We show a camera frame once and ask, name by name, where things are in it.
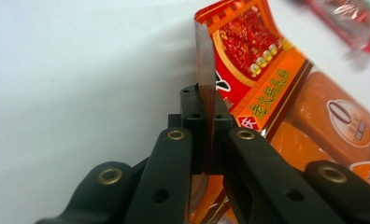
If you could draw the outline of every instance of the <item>black plastic part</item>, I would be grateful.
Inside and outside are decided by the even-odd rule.
[[[233,128],[224,187],[239,223],[344,223],[257,132]]]
[[[132,168],[106,162],[93,168],[75,190],[68,206],[56,218],[37,224],[108,224],[121,221],[135,188]]]
[[[370,223],[370,186],[348,168],[314,161],[304,178],[347,223]]]
[[[228,132],[236,127],[235,120],[226,108],[219,92],[215,94],[215,117],[212,151],[208,158],[206,172],[209,175],[223,175],[224,142]]]
[[[191,163],[192,133],[161,132],[122,223],[187,223]]]
[[[207,120],[198,86],[180,91],[181,114],[168,116],[168,127],[182,127],[193,134],[192,173],[200,175],[206,169]]]

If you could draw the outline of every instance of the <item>orange package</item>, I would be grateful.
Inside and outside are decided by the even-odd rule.
[[[216,90],[237,125],[260,132],[289,165],[334,161],[370,184],[370,114],[278,31],[266,0],[219,1],[194,19],[207,110]],[[221,179],[209,178],[191,223],[236,223]]]

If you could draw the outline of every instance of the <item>red food package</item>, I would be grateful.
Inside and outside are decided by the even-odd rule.
[[[370,53],[370,2],[306,0],[313,10],[353,49]]]
[[[370,184],[370,114],[278,31],[266,0],[219,1],[194,19],[209,120],[218,91],[237,125],[260,132],[289,165],[334,161]],[[191,223],[236,223],[221,179],[209,178]]]

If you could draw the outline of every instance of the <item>white table surface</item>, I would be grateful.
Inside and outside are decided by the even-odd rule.
[[[212,0],[0,0],[0,224],[59,215],[96,165],[148,157],[196,83],[193,15]],[[370,56],[301,0],[279,30],[370,110]]]

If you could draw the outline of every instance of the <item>red food packaging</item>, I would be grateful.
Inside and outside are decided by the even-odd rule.
[[[310,7],[353,49],[370,53],[368,0],[306,0]]]
[[[266,0],[220,1],[194,19],[197,76],[210,121],[218,91],[237,125],[260,132],[289,165],[304,170],[312,161],[334,161],[370,184],[370,115],[279,32]],[[347,114],[353,116],[348,126],[337,124]],[[211,137],[212,123],[209,131]],[[360,147],[346,139],[352,134],[362,139]],[[209,178],[191,223],[236,223],[221,179]]]

